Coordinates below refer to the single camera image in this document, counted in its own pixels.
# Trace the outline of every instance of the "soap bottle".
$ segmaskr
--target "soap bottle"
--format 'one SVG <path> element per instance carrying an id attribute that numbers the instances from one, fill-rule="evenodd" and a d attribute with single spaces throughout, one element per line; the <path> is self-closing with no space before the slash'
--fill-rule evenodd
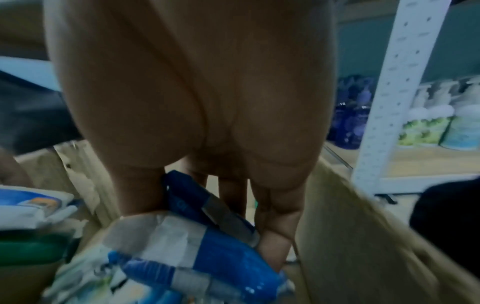
<path id="1" fill-rule="evenodd" d="M 358 94 L 356 106 L 345 112 L 335 140 L 338 147 L 350 150 L 360 147 L 371 109 L 371 84 L 371 80 L 365 81 L 364 89 Z"/>
<path id="2" fill-rule="evenodd" d="M 428 120 L 421 137 L 421 145 L 426 147 L 437 146 L 442 135 L 449 126 L 455 114 L 450 89 L 459 82 L 450 80 L 440 84 L 440 88 L 433 96 L 433 105 L 428 108 Z"/>
<path id="3" fill-rule="evenodd" d="M 429 99 L 428 90 L 431 86 L 431 84 L 419 86 L 413 100 L 413 106 L 408 111 L 408 116 L 398 139 L 399 147 L 413 148 L 422 142 L 422 135 L 429 118 L 429 111 L 425 108 L 425 102 Z"/>
<path id="4" fill-rule="evenodd" d="M 337 138 L 337 130 L 345 115 L 345 111 L 349 106 L 349 86 L 351 85 L 351 82 L 349 81 L 349 83 L 346 84 L 345 81 L 346 80 L 342 79 L 338 83 L 335 110 L 333 112 L 330 130 L 327 135 L 327 140 L 330 141 L 334 141 Z"/>
<path id="5" fill-rule="evenodd" d="M 480 78 L 472 78 L 462 96 L 463 106 L 455 111 L 441 146 L 455 150 L 477 150 L 480 146 Z"/>

